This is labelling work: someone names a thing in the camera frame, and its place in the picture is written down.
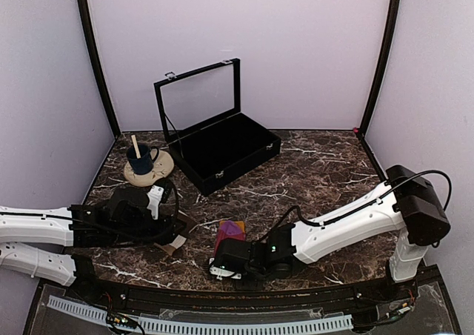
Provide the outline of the cream brown sock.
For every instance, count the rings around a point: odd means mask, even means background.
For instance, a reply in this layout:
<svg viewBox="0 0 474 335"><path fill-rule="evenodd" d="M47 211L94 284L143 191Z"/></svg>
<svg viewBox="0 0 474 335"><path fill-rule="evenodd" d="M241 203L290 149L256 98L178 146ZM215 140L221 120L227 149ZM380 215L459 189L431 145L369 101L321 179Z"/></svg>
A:
<svg viewBox="0 0 474 335"><path fill-rule="evenodd" d="M165 245L154 243L153 245L158 249L164 251L168 256L172 256L184 243L190 238L190 234L196 229L198 223L187 214L178 212L178 220L176 223L178 233L172 238L170 242Z"/></svg>

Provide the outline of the magenta purple sock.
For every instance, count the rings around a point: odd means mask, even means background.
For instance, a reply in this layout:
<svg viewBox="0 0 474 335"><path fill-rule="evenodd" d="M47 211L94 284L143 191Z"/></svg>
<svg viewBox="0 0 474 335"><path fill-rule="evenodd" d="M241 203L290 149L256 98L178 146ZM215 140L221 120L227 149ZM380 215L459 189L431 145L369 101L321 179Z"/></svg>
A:
<svg viewBox="0 0 474 335"><path fill-rule="evenodd" d="M246 239L244 222L234 222L232 220L224 220L219 222L216 243L214 247L214 254L217 254L219 244L224 239L237 239L240 241L244 241Z"/></svg>

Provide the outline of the black display box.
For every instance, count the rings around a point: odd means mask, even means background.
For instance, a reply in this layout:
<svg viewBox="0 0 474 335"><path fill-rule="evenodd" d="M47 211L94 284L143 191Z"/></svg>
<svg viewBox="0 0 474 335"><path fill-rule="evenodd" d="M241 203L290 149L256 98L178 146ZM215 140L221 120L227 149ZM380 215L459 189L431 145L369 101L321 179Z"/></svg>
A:
<svg viewBox="0 0 474 335"><path fill-rule="evenodd" d="M202 196L280 154L281 139L241 111L241 61L234 58L154 83L170 154Z"/></svg>

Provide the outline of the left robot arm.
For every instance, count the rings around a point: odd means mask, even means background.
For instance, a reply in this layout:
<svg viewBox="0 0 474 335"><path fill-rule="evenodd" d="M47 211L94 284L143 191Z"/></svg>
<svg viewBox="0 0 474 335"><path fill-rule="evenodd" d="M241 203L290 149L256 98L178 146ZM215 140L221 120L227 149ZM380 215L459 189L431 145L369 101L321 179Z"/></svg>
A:
<svg viewBox="0 0 474 335"><path fill-rule="evenodd" d="M94 205L56 209L1 207L1 266L63 286L74 282L88 302L104 297L104 285L86 272L87 260L40 249L40 244L66 248L126 247L134 244L168 245L183 235L187 223L161 212L173 186L149 190L119 188Z"/></svg>

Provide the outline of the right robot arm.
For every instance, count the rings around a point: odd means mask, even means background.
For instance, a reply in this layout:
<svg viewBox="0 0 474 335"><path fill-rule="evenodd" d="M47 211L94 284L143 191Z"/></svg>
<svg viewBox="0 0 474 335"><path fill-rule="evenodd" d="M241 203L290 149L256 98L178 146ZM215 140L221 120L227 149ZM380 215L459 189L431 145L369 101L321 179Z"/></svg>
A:
<svg viewBox="0 0 474 335"><path fill-rule="evenodd" d="M296 263L310 265L324 256L370 237L397 231L389 276L379 282L378 295L393 301L413 279L428 247L451 230L447 204L440 203L428 170L415 173L402 165L388 168L387 180L363 197L314 219L281 220L261 239L249 242L226 238L219 242L208 271L217 279L285 279Z"/></svg>

